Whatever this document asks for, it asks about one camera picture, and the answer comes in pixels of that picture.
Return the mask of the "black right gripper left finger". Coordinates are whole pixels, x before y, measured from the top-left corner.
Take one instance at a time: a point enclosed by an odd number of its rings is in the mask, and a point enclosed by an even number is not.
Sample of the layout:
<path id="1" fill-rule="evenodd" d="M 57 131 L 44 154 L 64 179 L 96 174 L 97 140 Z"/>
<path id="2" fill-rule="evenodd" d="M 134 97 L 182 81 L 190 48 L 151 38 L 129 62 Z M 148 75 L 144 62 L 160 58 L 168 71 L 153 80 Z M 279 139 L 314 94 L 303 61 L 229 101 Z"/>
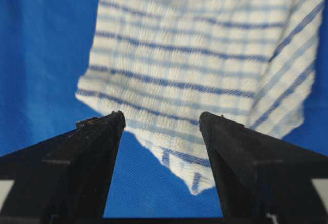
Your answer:
<path id="1" fill-rule="evenodd" d="M 125 128 L 121 111 L 1 157 L 1 223 L 103 219 Z"/>

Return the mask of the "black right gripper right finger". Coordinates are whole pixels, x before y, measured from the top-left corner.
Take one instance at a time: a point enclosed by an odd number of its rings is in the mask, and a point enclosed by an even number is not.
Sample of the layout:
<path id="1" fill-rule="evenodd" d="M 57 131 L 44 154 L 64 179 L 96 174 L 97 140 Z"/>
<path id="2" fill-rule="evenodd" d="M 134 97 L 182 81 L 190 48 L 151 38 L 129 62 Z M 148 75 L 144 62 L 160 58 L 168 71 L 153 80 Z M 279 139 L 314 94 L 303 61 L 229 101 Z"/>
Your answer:
<path id="1" fill-rule="evenodd" d="M 220 223 L 327 223 L 327 157 L 203 112 Z"/>

